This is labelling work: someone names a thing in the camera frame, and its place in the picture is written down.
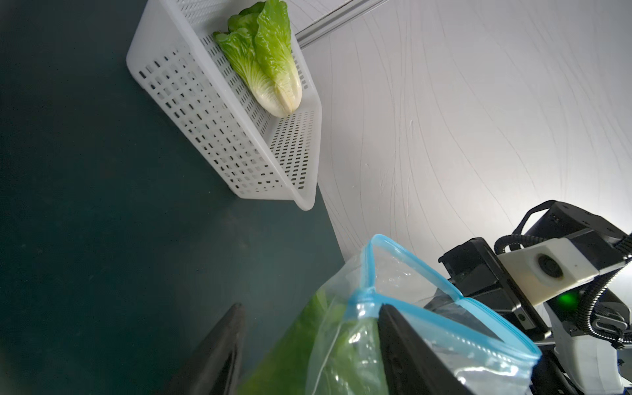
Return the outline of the clear blue-zip zipper bag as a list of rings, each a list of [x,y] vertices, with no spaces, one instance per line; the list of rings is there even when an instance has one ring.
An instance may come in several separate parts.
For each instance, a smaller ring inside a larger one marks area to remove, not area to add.
[[[375,235],[316,294],[324,317],[308,394],[385,394],[381,308],[393,306],[449,378],[475,394],[526,394],[541,352],[513,324],[468,298],[403,246]]]

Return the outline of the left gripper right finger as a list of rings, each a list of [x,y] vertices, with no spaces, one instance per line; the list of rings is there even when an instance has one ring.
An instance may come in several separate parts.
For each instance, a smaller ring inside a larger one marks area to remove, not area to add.
[[[385,304],[380,308],[378,329],[390,394],[471,393],[394,306]]]

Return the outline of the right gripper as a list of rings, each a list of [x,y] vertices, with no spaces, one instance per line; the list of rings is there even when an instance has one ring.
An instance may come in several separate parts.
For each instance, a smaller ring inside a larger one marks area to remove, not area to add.
[[[473,238],[452,248],[438,262],[464,296],[486,305],[531,340],[542,341],[551,336],[551,328],[483,238]]]

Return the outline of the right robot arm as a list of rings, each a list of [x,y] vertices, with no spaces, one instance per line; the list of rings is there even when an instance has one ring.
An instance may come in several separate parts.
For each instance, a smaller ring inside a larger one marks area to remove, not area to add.
[[[493,243],[477,237],[441,256],[464,296],[536,342],[532,394],[628,394],[619,352],[631,345],[631,309],[611,291],[631,263],[631,237],[580,207],[549,200]]]

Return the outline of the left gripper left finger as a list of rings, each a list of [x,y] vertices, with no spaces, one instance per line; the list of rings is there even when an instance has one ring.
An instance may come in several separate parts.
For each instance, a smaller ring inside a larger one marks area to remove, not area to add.
[[[237,303],[196,347],[159,394],[235,394],[245,337],[245,307]]]

